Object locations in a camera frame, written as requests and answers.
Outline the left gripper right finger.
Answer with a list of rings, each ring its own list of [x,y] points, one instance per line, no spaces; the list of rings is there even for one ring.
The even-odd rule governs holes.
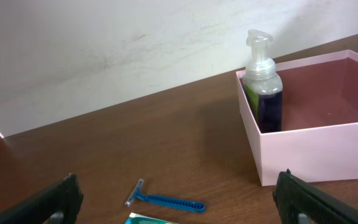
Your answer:
[[[278,175],[273,191],[282,223],[358,224],[358,210],[292,175]]]

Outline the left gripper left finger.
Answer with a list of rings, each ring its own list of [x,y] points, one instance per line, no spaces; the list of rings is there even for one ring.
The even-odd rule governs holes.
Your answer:
[[[81,209],[83,193],[75,174],[41,190],[0,213],[0,224],[74,224]]]

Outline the green white toothpaste tube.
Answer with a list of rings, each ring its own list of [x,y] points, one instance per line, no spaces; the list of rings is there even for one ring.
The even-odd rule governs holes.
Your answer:
[[[124,224],[177,224],[158,218],[147,217],[137,213],[131,213]]]

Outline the clear foam pump bottle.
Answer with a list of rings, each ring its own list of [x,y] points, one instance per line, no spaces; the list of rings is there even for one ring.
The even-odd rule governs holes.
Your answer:
[[[251,59],[242,78],[244,91],[261,133],[282,130],[283,83],[276,72],[276,64],[269,57],[272,36],[260,30],[248,31],[246,44]]]

